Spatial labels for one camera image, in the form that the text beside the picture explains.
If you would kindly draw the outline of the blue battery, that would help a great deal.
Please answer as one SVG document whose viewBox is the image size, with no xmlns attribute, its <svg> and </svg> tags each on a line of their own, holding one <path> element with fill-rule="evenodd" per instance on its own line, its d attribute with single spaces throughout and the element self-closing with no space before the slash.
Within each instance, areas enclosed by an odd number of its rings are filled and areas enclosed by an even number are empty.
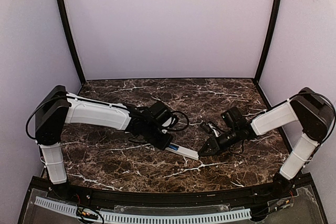
<svg viewBox="0 0 336 224">
<path fill-rule="evenodd" d="M 177 151 L 177 150 L 179 149 L 179 146 L 176 146 L 176 145 L 171 144 L 171 145 L 169 145 L 169 148 L 171 148 L 171 149 Z"/>
</svg>

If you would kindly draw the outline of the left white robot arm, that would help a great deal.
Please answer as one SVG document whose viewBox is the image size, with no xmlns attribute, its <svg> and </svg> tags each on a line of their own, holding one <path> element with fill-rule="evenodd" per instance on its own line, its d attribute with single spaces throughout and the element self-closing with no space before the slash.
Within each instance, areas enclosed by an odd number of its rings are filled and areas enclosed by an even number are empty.
<svg viewBox="0 0 336 224">
<path fill-rule="evenodd" d="M 35 120 L 35 134 L 29 138 L 41 149 L 49 180 L 54 185 L 67 182 L 60 146 L 64 124 L 81 123 L 110 127 L 142 136 L 154 147 L 166 149 L 173 136 L 168 133 L 178 119 L 162 102 L 151 107 L 107 103 L 79 97 L 55 86 L 29 117 Z"/>
</svg>

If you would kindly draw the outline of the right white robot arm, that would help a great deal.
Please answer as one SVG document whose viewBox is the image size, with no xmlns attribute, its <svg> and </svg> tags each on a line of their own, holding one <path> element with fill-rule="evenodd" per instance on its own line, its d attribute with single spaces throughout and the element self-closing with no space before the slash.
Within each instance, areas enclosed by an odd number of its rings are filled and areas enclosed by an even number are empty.
<svg viewBox="0 0 336 224">
<path fill-rule="evenodd" d="M 266 112 L 247 120 L 237 107 L 221 114 L 229 131 L 210 137 L 198 151 L 200 157 L 219 155 L 231 146 L 252 140 L 294 121 L 300 122 L 302 135 L 272 179 L 271 195 L 282 197 L 294 185 L 294 178 L 309 162 L 335 127 L 335 107 L 325 96 L 303 88 Z"/>
</svg>

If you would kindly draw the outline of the white remote control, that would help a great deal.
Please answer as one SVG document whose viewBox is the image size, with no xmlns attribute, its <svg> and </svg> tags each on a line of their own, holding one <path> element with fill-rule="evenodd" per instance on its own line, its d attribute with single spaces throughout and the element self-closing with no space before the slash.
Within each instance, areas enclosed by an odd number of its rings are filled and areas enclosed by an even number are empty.
<svg viewBox="0 0 336 224">
<path fill-rule="evenodd" d="M 183 146 L 179 146 L 179 149 L 177 151 L 169 148 L 169 146 L 165 150 L 169 151 L 169 152 L 172 152 L 172 153 L 175 153 L 177 155 L 181 155 L 183 157 L 187 157 L 187 158 L 196 160 L 196 161 L 199 160 L 199 156 L 198 156 L 197 151 L 191 150 L 191 149 L 183 147 Z"/>
</svg>

